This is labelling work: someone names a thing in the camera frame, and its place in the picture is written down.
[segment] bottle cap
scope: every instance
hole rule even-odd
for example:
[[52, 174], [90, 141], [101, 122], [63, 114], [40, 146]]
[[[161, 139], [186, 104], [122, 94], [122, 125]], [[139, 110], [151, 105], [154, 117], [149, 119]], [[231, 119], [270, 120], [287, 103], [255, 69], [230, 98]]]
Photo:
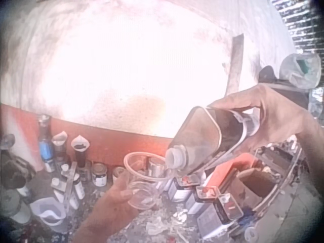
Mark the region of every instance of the bottle cap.
[[180, 148], [169, 148], [166, 152], [166, 164], [170, 169], [180, 169], [186, 165], [186, 157]]
[[54, 186], [58, 186], [58, 185], [60, 184], [60, 179], [54, 177], [54, 178], [52, 179], [52, 184], [53, 184]]
[[68, 171], [69, 170], [69, 165], [68, 164], [63, 164], [61, 166], [61, 168], [62, 168], [62, 171]]

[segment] paper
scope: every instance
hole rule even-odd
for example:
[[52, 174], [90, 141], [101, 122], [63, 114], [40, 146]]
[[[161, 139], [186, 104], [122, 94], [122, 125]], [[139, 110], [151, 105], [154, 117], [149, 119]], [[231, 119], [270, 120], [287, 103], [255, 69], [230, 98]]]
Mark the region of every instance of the paper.
[[87, 148], [89, 148], [90, 143], [87, 139], [79, 135], [72, 140], [71, 146], [76, 151], [84, 152], [87, 150]]
[[63, 131], [52, 138], [52, 143], [54, 143], [55, 146], [61, 146], [65, 143], [66, 139], [67, 134], [65, 131]]

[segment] jar lid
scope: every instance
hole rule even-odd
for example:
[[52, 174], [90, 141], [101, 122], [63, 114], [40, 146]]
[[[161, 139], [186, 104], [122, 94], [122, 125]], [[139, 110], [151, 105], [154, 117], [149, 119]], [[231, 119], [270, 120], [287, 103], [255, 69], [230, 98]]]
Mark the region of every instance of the jar lid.
[[69, 165], [68, 164], [63, 164], [61, 166], [61, 168], [62, 168], [62, 171], [68, 171], [69, 170]]
[[104, 175], [107, 173], [107, 167], [106, 165], [102, 164], [102, 163], [95, 163], [92, 165], [91, 167], [92, 173], [95, 175]]
[[54, 177], [54, 178], [52, 179], [52, 184], [53, 184], [54, 186], [58, 186], [58, 185], [60, 184], [60, 179]]

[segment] plastic cup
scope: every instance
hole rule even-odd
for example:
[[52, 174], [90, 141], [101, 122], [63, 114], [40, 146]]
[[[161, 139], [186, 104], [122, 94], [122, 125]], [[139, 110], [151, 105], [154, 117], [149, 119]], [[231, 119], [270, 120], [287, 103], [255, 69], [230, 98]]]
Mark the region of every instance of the plastic cup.
[[124, 165], [131, 174], [128, 189], [134, 194], [128, 203], [140, 210], [153, 207], [168, 180], [174, 176], [165, 158], [153, 153], [129, 153], [124, 158]]

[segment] hand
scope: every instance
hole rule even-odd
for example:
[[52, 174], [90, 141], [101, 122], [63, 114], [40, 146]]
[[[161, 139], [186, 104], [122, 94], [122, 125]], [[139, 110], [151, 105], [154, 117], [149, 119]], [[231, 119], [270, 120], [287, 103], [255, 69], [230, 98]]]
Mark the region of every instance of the hand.
[[94, 205], [92, 213], [78, 229], [73, 242], [101, 243], [126, 227], [138, 210], [128, 204], [133, 193], [127, 190], [129, 172], [125, 171]]
[[291, 135], [301, 133], [307, 126], [305, 121], [311, 116], [307, 110], [264, 84], [228, 95], [209, 107], [235, 111], [260, 108], [260, 128], [236, 150], [241, 153], [282, 142]]

